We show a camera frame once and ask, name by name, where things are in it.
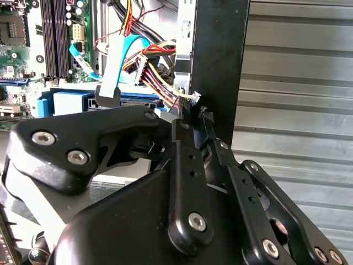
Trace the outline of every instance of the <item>metal shutter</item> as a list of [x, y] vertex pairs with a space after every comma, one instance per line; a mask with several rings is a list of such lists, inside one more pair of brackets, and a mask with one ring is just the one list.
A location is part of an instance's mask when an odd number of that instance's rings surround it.
[[251, 4], [232, 149], [353, 262], [353, 3], [275, 2]]

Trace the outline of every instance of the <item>pcie slot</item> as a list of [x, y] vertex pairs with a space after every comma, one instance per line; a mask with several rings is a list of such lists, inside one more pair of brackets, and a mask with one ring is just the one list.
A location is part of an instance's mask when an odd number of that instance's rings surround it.
[[57, 40], [58, 76], [68, 77], [71, 68], [71, 57], [69, 54], [69, 30], [66, 25], [66, 1], [52, 1], [55, 14], [55, 28]]
[[58, 67], [56, 61], [55, 28], [53, 25], [54, 12], [51, 6], [51, 0], [41, 1], [44, 53], [47, 75], [49, 77], [58, 76]]
[[20, 87], [29, 83], [29, 79], [0, 78], [0, 86]]

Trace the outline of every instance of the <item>white connector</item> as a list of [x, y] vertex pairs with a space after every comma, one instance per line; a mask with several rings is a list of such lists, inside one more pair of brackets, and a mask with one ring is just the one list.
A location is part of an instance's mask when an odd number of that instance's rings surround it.
[[141, 58], [140, 65], [138, 66], [138, 69], [136, 71], [136, 76], [135, 76], [135, 85], [137, 86], [140, 84], [142, 72], [143, 72], [143, 69], [145, 69], [145, 66], [147, 63], [147, 57], [145, 57], [145, 55], [140, 56], [140, 58]]
[[72, 39], [73, 40], [84, 40], [84, 27], [80, 24], [72, 25]]

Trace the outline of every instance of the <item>bolt head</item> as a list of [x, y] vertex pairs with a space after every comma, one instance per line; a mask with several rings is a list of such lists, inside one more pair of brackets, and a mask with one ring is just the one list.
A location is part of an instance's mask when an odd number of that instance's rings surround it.
[[229, 148], [225, 142], [221, 142], [221, 146], [226, 150]]
[[52, 145], [55, 143], [55, 137], [46, 131], [38, 131], [32, 135], [32, 141], [38, 145]]
[[318, 247], [316, 247], [315, 249], [315, 253], [316, 255], [323, 261], [323, 262], [327, 262], [327, 258], [324, 254], [324, 252], [322, 252], [322, 250]]
[[203, 232], [206, 230], [206, 221], [198, 213], [191, 213], [189, 215], [189, 225], [198, 232]]
[[84, 165], [88, 162], [88, 156], [80, 150], [74, 150], [69, 152], [67, 155], [67, 159], [70, 163], [73, 163], [75, 165]]
[[255, 170], [255, 171], [258, 171], [259, 170], [259, 167], [255, 164], [250, 164], [250, 167]]
[[342, 259], [340, 258], [340, 256], [338, 256], [338, 254], [336, 252], [334, 252], [333, 250], [330, 250], [330, 255], [334, 259], [335, 262], [337, 262], [340, 265], [343, 264]]
[[275, 246], [275, 244], [272, 243], [272, 241], [270, 241], [268, 239], [264, 239], [263, 240], [263, 247], [264, 247], [264, 250], [266, 251], [266, 253], [268, 255], [270, 255], [272, 258], [278, 258], [280, 256], [280, 253], [279, 253], [277, 247]]

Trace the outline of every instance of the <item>yellow wire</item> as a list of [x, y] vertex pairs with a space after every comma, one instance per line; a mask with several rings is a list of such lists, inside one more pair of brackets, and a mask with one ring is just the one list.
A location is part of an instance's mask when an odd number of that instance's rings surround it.
[[164, 96], [162, 96], [157, 90], [155, 90], [149, 83], [147, 83], [145, 80], [142, 80], [142, 83], [144, 83], [146, 85], [146, 87], [148, 87], [149, 89], [151, 89], [154, 93], [156, 93], [162, 100], [168, 102], [170, 105], [173, 105], [172, 102], [170, 102], [169, 100], [167, 100]]
[[124, 27], [123, 27], [122, 31], [120, 31], [120, 34], [124, 34], [127, 22], [129, 21], [130, 8], [131, 8], [130, 7], [130, 0], [127, 0], [127, 9], [126, 9], [127, 16], [126, 16], [126, 20], [124, 22]]
[[183, 98], [192, 98], [192, 95], [185, 95], [174, 89], [174, 87], [170, 86], [157, 72], [157, 70], [154, 68], [154, 66], [149, 62], [148, 63], [149, 67], [151, 68], [152, 72], [157, 76], [157, 78], [164, 84], [164, 86], [172, 90], [174, 93], [176, 93], [178, 96], [181, 96]]

